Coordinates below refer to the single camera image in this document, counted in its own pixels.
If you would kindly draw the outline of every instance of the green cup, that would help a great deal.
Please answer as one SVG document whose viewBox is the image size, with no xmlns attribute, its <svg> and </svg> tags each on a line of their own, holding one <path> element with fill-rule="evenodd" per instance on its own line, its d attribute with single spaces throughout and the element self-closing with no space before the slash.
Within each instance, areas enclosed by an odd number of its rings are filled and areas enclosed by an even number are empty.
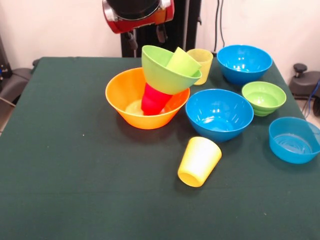
<svg viewBox="0 0 320 240">
<path fill-rule="evenodd" d="M 200 70 L 192 76 L 169 70 L 167 65 L 173 55 L 172 51 L 161 47 L 152 45 L 142 47 L 142 68 L 146 82 L 152 88 L 169 95 L 175 95 L 190 88 L 202 77 Z"/>
<path fill-rule="evenodd" d="M 254 115 L 264 117 L 285 104 L 286 93 L 277 85 L 265 81 L 249 82 L 242 88 L 242 95 L 253 107 Z"/>
<path fill-rule="evenodd" d="M 193 76 L 202 65 L 197 62 L 190 54 L 177 47 L 166 68 L 185 76 Z"/>
</svg>

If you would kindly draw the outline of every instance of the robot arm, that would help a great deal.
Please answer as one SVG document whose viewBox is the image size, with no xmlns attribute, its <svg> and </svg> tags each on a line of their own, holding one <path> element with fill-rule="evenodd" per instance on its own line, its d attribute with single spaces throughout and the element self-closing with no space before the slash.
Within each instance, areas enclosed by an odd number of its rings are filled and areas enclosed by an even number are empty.
<svg viewBox="0 0 320 240">
<path fill-rule="evenodd" d="M 174 0 L 102 0 L 102 7 L 111 30 L 125 34 L 134 50 L 138 45 L 130 31 L 155 24 L 158 39 L 163 43 L 167 39 L 164 23 L 175 14 Z"/>
</svg>

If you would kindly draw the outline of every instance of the plastic bowl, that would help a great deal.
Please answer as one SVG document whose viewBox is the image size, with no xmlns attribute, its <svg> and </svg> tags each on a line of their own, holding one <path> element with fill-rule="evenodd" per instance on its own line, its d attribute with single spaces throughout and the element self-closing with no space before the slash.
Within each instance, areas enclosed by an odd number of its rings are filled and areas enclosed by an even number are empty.
<svg viewBox="0 0 320 240">
<path fill-rule="evenodd" d="M 218 52 L 217 60 L 224 77 L 236 85 L 258 80 L 273 62 L 268 53 L 249 45 L 226 46 Z"/>
<path fill-rule="evenodd" d="M 304 164 L 320 153 L 320 130 L 306 120 L 281 117 L 269 126 L 269 144 L 281 160 Z"/>
<path fill-rule="evenodd" d="M 190 89 L 175 94 L 158 115 L 143 115 L 141 100 L 146 80 L 142 67 L 119 73 L 110 80 L 105 88 L 105 97 L 109 104 L 133 127 L 139 129 L 157 129 L 163 127 L 176 115 L 187 102 Z"/>
<path fill-rule="evenodd" d="M 147 83 L 154 89 L 174 95 L 191 87 L 202 77 L 198 70 L 193 76 L 178 74 L 166 68 L 173 52 L 161 47 L 144 45 L 142 47 L 142 68 Z"/>
<path fill-rule="evenodd" d="M 194 129 L 214 142 L 225 142 L 238 136 L 254 118 L 254 110 L 244 97 L 222 89 L 195 93 L 185 109 Z"/>
<path fill-rule="evenodd" d="M 254 115 L 260 117 L 273 113 L 287 100 L 280 87 L 265 81 L 247 83 L 242 88 L 242 95 L 251 103 Z"/>
</svg>

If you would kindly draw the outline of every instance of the cup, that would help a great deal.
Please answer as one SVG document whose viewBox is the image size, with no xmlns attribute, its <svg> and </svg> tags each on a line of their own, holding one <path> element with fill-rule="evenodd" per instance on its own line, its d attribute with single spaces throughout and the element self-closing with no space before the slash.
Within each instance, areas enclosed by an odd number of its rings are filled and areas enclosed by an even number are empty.
<svg viewBox="0 0 320 240">
<path fill-rule="evenodd" d="M 202 66 L 200 69 L 202 77 L 196 81 L 194 85 L 205 84 L 208 79 L 214 55 L 210 51 L 201 48 L 191 49 L 187 51 L 187 54 L 193 57 Z"/>
<path fill-rule="evenodd" d="M 172 95 L 158 91 L 146 83 L 141 102 L 141 109 L 144 115 L 159 114 L 171 97 Z"/>
<path fill-rule="evenodd" d="M 211 140 L 196 136 L 189 140 L 178 169 L 178 177 L 191 187 L 201 187 L 222 157 Z"/>
<path fill-rule="evenodd" d="M 177 47 L 166 68 L 177 74 L 191 77 L 201 68 L 201 64 L 180 47 Z"/>
</svg>

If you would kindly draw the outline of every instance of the pink cup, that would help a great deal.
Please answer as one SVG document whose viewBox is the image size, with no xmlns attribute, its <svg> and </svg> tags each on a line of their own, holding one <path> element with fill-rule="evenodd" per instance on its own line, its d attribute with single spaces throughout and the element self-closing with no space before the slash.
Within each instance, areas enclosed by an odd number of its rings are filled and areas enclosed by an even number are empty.
<svg viewBox="0 0 320 240">
<path fill-rule="evenodd" d="M 166 106 L 172 95 L 163 93 L 145 84 L 141 109 L 145 115 L 157 115 Z"/>
</svg>

